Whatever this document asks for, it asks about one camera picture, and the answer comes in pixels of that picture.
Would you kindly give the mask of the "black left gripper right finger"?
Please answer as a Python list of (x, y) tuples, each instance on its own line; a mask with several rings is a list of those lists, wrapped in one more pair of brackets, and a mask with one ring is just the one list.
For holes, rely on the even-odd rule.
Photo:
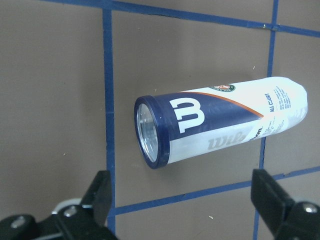
[(265, 169), (252, 171), (250, 199), (275, 240), (320, 238), (320, 206), (295, 201)]

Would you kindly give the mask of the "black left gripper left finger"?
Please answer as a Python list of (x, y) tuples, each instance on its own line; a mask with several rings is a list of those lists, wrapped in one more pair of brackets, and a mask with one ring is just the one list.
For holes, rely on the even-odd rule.
[(16, 214), (0, 221), (2, 240), (115, 240), (106, 227), (112, 205), (111, 174), (99, 171), (84, 196), (59, 203), (46, 219)]

